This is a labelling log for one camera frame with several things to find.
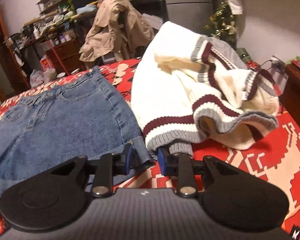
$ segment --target shorts pocket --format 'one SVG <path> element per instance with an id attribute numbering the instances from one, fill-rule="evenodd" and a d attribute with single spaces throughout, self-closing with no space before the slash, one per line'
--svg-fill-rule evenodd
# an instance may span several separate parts
<path id="1" fill-rule="evenodd" d="M 25 111 L 25 106 L 14 106 L 6 113 L 4 119 L 7 121 L 14 121 L 18 119 Z"/>
<path id="2" fill-rule="evenodd" d="M 87 98 L 100 89 L 100 85 L 91 79 L 84 80 L 77 84 L 73 84 L 70 88 L 66 88 L 61 92 L 61 97 L 67 101 L 69 100 L 81 100 Z"/>

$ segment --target white label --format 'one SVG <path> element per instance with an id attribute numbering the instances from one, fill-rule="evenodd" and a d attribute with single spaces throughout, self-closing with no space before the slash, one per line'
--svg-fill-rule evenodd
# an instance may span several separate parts
<path id="1" fill-rule="evenodd" d="M 246 91 L 242 92 L 242 101 L 247 101 L 248 99 L 248 93 Z"/>

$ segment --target gray ribbed surface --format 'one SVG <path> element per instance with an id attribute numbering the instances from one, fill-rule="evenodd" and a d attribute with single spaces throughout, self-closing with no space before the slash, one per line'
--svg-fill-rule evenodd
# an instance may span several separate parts
<path id="1" fill-rule="evenodd" d="M 63 229 L 29 234 L 10 229 L 0 240 L 123 240 L 123 239 L 291 239 L 277 228 L 266 233 L 241 233 L 212 221 L 196 200 L 172 189 L 121 189 L 94 200 L 86 213 Z"/>

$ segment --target red bedspread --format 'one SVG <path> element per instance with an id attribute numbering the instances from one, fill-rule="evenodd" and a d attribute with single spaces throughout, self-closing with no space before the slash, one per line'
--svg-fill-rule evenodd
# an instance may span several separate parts
<path id="1" fill-rule="evenodd" d="M 131 59 L 100 67 L 101 72 L 122 94 L 129 103 L 131 99 L 131 83 L 139 60 Z M 7 109 L 15 105 L 21 96 L 38 94 L 55 85 L 72 82 L 85 72 L 51 82 L 37 89 L 7 100 L 0 107 L 0 119 Z M 280 187 L 288 196 L 290 207 L 282 228 L 294 239 L 300 239 L 300 128 L 291 115 L 284 111 L 278 115 L 279 128 L 271 132 L 263 140 L 249 150 L 238 151 L 225 147 L 212 140 L 193 145 L 194 158 L 202 160 L 205 155 L 213 155 L 250 174 L 264 179 Z M 160 174 L 159 166 L 149 168 L 119 187 L 175 187 L 175 180 Z M 200 176 L 197 177 L 199 190 L 202 189 Z M 4 230 L 0 218 L 0 233 Z"/>

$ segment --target white bottle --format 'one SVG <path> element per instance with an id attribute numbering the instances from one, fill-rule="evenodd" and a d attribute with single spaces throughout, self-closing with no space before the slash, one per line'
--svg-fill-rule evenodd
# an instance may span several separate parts
<path id="1" fill-rule="evenodd" d="M 36 27 L 34 27 L 33 34 L 34 34 L 34 37 L 35 37 L 36 40 L 40 39 L 40 32 Z"/>

